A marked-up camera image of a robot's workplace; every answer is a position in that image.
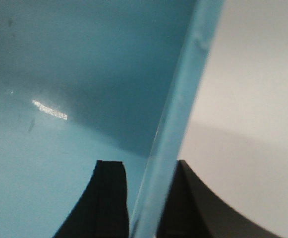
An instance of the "black object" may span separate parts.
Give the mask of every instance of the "black object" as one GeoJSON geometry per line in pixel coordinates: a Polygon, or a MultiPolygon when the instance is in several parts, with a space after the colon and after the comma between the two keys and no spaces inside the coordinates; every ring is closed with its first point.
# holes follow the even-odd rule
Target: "black object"
{"type": "Polygon", "coordinates": [[[279,238],[228,206],[180,160],[157,238],[216,237],[279,238]]]}
{"type": "Polygon", "coordinates": [[[97,161],[89,184],[54,238],[128,238],[126,201],[122,162],[97,161]]]}
{"type": "Polygon", "coordinates": [[[157,238],[212,238],[194,202],[181,162],[177,165],[157,238]]]}

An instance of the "black plastic piece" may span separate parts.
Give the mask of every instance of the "black plastic piece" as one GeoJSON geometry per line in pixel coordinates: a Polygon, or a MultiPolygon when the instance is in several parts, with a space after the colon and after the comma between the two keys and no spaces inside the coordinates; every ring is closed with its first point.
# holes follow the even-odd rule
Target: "black plastic piece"
{"type": "Polygon", "coordinates": [[[280,238],[228,206],[180,160],[157,238],[212,237],[280,238]]]}
{"type": "Polygon", "coordinates": [[[212,238],[178,163],[157,238],[212,238]]]}
{"type": "Polygon", "coordinates": [[[126,201],[122,162],[97,161],[89,184],[54,238],[128,238],[126,201]]]}

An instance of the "white wall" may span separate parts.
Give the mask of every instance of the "white wall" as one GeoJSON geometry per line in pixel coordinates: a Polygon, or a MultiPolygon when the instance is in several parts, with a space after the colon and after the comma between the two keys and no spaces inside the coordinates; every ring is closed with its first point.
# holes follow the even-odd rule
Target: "white wall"
{"type": "Polygon", "coordinates": [[[288,0],[227,0],[180,159],[288,238],[288,0]]]}

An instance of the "light blue panel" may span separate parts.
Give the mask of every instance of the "light blue panel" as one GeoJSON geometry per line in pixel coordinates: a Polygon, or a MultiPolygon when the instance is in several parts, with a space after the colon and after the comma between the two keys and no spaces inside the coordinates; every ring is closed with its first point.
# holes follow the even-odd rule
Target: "light blue panel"
{"type": "Polygon", "coordinates": [[[194,4],[0,0],[0,238],[51,237],[98,159],[132,216],[194,4]]]}
{"type": "Polygon", "coordinates": [[[131,220],[132,238],[156,232],[222,0],[199,0],[178,61],[131,220]]]}

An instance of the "blue plastic container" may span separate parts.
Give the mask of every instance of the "blue plastic container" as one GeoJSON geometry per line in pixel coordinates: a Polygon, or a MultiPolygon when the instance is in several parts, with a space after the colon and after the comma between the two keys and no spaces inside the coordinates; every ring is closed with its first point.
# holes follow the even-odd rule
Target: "blue plastic container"
{"type": "Polygon", "coordinates": [[[96,160],[158,225],[220,0],[0,0],[0,238],[50,238],[96,160]]]}

